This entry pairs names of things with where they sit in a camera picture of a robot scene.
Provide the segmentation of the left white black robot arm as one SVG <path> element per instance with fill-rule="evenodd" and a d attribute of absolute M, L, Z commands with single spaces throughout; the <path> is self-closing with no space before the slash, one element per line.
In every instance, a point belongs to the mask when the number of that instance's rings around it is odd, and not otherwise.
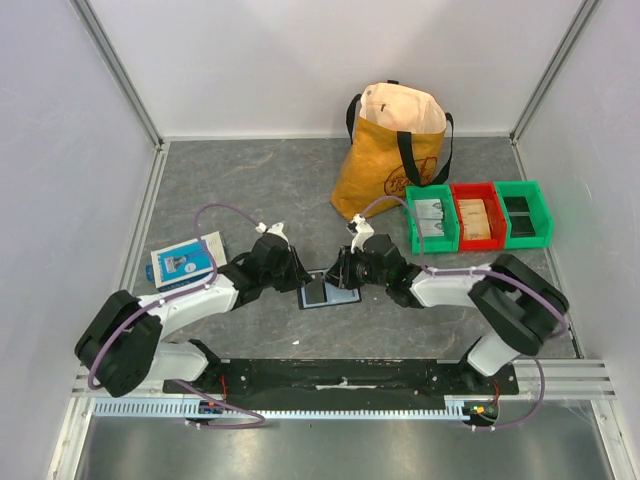
<path fill-rule="evenodd" d="M 195 341 L 168 342 L 174 332 L 205 317 L 227 313 L 257 300 L 262 291 L 294 291 L 309 282 L 296 249 L 267 232 L 249 252 L 238 255 L 200 282 L 166 295 L 111 294 L 77 341 L 74 354 L 89 370 L 88 386 L 118 398 L 146 381 L 185 380 L 210 392 L 220 380 L 211 354 Z"/>

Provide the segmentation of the black credit card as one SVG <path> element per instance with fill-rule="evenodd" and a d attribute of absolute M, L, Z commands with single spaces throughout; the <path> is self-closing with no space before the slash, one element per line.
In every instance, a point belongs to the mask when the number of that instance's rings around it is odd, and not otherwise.
<path fill-rule="evenodd" d="M 307 305 L 324 305 L 327 301 L 325 284 L 322 280 L 309 283 L 304 288 L 304 297 Z"/>

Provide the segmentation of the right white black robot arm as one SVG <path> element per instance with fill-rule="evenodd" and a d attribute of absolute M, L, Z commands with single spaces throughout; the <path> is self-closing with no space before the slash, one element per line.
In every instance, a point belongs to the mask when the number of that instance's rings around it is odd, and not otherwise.
<path fill-rule="evenodd" d="M 324 279 L 346 290 L 383 287 L 403 308 L 476 308 L 491 331 L 470 347 L 457 371 L 460 386 L 473 394 L 489 387 L 504 365 L 537 356 L 546 340 L 568 329 L 565 295 L 511 254 L 466 269 L 422 268 L 388 235 L 376 234 L 360 247 L 343 246 Z"/>

